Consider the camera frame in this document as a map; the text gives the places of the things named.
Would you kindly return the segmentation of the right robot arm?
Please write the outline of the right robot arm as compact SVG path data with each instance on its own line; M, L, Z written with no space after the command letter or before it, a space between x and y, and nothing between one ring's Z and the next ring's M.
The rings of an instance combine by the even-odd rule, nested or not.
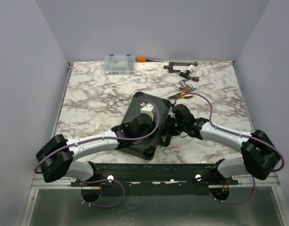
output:
M221 159L215 163L210 178L217 185L236 175L266 180L280 161L269 137L261 130L248 133L220 128L209 119L195 118L183 104L174 106L172 113L166 119L164 135L172 137L186 133L189 137L212 141L241 154L241 157Z

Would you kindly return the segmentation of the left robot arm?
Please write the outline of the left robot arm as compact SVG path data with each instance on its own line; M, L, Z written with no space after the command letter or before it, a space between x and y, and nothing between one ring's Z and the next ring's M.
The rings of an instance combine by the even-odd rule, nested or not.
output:
M34 172L41 174L47 183L70 177L93 186L98 182L98 174L91 163L79 162L80 158L144 141L156 133L159 123L159 115L141 113L133 121L98 135L76 139L55 135L36 153L38 164Z

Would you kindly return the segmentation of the black foam-lined poker case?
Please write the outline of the black foam-lined poker case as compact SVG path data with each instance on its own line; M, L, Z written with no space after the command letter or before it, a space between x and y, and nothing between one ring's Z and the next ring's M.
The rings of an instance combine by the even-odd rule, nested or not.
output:
M152 160L156 148L161 140L161 132L165 127L165 121L169 114L171 102L167 99L152 96L143 92L136 92L119 126L112 128L118 137L137 138L151 133L157 123L157 113L153 110L153 116L141 113L145 104L154 103L159 112L159 125L154 134L137 141L120 141L118 150L126 152L146 160Z

